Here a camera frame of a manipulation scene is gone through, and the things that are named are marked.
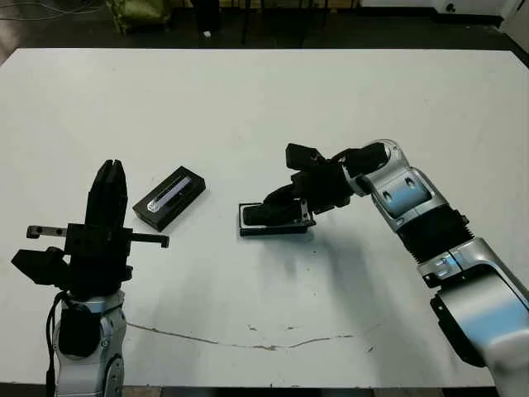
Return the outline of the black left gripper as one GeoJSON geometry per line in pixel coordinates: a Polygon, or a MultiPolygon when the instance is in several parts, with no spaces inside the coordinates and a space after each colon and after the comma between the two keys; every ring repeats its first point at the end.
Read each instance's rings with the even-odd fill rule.
{"type": "Polygon", "coordinates": [[[26,236],[63,237],[64,248],[28,251],[29,278],[38,285],[53,285],[78,296],[115,293],[132,276],[126,261],[133,242],[169,246],[169,237],[134,233],[122,227],[127,206],[126,176],[119,160],[106,160],[99,168],[88,192],[84,222],[66,228],[32,225],[26,236]]]}

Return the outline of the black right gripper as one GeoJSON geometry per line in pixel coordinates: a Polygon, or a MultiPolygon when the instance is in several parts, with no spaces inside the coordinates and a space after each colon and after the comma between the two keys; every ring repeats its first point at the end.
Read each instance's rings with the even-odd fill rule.
{"type": "Polygon", "coordinates": [[[350,204],[352,189],[340,163],[326,163],[291,176],[293,184],[282,186],[264,200],[265,225],[278,226],[303,217],[300,199],[308,210],[320,214],[350,204]]]}

